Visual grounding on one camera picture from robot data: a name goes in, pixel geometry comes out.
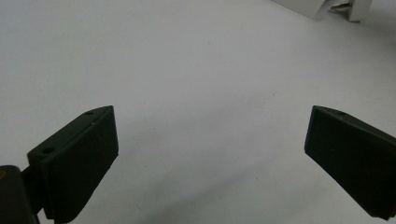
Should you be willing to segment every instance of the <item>screw hole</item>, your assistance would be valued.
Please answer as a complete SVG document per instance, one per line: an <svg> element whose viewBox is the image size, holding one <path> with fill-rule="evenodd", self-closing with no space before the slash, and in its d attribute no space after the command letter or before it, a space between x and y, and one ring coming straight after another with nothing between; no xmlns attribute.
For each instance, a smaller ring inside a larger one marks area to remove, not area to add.
<svg viewBox="0 0 396 224"><path fill-rule="evenodd" d="M43 154L50 154L51 152L53 152L55 150L55 148L53 148L53 147L47 147L47 148L44 148L41 152L43 153Z"/></svg>

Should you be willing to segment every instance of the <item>black plastic part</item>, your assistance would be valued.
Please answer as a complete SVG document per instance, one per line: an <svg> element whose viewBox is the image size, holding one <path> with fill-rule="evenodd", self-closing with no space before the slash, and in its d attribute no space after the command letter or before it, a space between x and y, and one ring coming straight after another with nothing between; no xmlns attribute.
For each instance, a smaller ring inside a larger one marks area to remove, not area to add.
<svg viewBox="0 0 396 224"><path fill-rule="evenodd" d="M314 106L305 152L372 217L396 214L396 139L344 112Z"/></svg>
<svg viewBox="0 0 396 224"><path fill-rule="evenodd" d="M12 165L0 166L0 223L36 224L21 171Z"/></svg>
<svg viewBox="0 0 396 224"><path fill-rule="evenodd" d="M71 222L117 156L113 106L80 115L31 150L31 170L26 171L26 176L41 183L40 200L47 218L55 223Z"/></svg>
<svg viewBox="0 0 396 224"><path fill-rule="evenodd" d="M22 171L22 178L26 188L26 194L29 198L30 208L33 213L37 214L43 208L43 202L46 201L46 192L43 188L41 176L37 176L32 172L29 166Z"/></svg>

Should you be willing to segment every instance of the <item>metal bracket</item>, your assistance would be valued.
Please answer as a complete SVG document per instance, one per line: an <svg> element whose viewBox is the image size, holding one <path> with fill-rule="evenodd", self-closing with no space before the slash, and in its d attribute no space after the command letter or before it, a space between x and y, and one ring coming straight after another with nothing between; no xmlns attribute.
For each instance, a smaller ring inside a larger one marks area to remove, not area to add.
<svg viewBox="0 0 396 224"><path fill-rule="evenodd" d="M372 0L349 0L332 6L330 11L346 13L349 21L362 21L368 17L371 4Z"/></svg>

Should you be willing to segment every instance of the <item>white surface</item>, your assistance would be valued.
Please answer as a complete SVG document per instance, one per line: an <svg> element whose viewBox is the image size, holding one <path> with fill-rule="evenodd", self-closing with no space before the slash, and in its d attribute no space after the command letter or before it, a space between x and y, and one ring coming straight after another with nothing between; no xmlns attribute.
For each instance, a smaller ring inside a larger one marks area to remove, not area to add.
<svg viewBox="0 0 396 224"><path fill-rule="evenodd" d="M369 16L372 0L351 0L352 8L348 11L350 21L362 21Z"/></svg>
<svg viewBox="0 0 396 224"><path fill-rule="evenodd" d="M304 139L312 105L396 135L395 8L351 23L264 0L2 1L0 164L114 105L120 156L73 223L387 223Z"/></svg>
<svg viewBox="0 0 396 224"><path fill-rule="evenodd" d="M314 18L325 0L272 0L308 18Z"/></svg>

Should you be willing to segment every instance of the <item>white floor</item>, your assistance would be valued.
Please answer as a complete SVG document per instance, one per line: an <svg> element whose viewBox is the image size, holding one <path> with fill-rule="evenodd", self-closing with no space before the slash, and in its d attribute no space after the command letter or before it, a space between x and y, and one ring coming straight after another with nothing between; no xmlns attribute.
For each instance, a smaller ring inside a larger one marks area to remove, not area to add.
<svg viewBox="0 0 396 224"><path fill-rule="evenodd" d="M114 105L120 156L73 223L395 223L304 154L312 105L396 136L395 9L350 23L269 0L2 0L0 164L25 168Z"/></svg>

